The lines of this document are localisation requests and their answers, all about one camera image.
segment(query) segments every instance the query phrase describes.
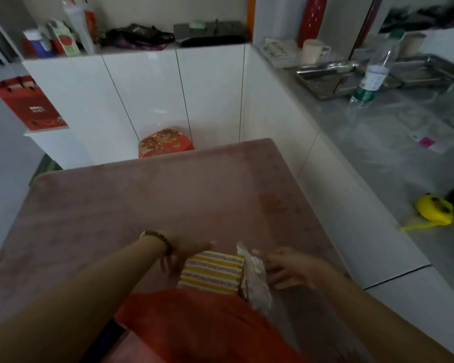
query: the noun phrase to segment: mug handle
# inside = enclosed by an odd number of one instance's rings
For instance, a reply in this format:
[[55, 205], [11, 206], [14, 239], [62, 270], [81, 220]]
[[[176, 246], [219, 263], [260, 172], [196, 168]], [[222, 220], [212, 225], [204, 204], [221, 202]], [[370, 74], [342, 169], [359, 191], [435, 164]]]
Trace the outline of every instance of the mug handle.
[[330, 52], [331, 52], [331, 46], [327, 46], [327, 45], [323, 46], [323, 48], [321, 48], [320, 60], [322, 60], [323, 62], [326, 62]]

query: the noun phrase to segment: striped box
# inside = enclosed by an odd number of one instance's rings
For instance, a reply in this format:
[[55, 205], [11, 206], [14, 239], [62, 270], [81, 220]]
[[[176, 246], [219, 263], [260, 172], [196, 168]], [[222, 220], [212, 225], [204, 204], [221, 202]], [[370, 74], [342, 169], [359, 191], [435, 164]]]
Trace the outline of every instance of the striped box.
[[237, 294], [244, 257], [205, 251], [185, 262], [177, 288], [192, 287], [216, 293]]

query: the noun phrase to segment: metal tray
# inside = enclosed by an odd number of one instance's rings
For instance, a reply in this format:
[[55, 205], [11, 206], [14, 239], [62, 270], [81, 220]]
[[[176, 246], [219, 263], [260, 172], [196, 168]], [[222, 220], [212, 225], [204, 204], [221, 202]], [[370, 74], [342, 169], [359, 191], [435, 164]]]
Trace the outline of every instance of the metal tray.
[[435, 54], [399, 58], [390, 75], [402, 87], [449, 86], [454, 82], [454, 64]]
[[[364, 71], [357, 61], [336, 61], [286, 69], [297, 76], [319, 100], [350, 96], [360, 85]], [[400, 82], [388, 76], [381, 90], [396, 88]]]

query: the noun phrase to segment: brown tabletop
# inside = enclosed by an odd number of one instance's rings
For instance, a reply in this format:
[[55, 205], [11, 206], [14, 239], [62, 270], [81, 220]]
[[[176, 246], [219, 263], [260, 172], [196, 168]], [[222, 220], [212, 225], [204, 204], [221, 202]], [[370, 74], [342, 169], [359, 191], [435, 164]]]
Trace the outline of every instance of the brown tabletop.
[[[346, 273], [277, 147], [262, 139], [37, 178], [0, 252], [0, 321], [144, 229], [216, 240], [225, 253], [239, 241], [291, 246]], [[175, 283], [155, 265], [135, 291]], [[296, 287], [274, 301], [273, 323], [307, 360], [370, 361], [320, 293]]]

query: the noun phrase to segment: purple bottle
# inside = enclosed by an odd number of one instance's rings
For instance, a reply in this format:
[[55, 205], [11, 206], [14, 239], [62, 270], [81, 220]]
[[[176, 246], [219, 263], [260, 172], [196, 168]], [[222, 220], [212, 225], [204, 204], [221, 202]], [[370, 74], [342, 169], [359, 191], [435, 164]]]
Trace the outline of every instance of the purple bottle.
[[25, 37], [32, 43], [38, 57], [54, 57], [55, 52], [49, 42], [49, 39], [44, 36], [38, 29], [24, 30]]

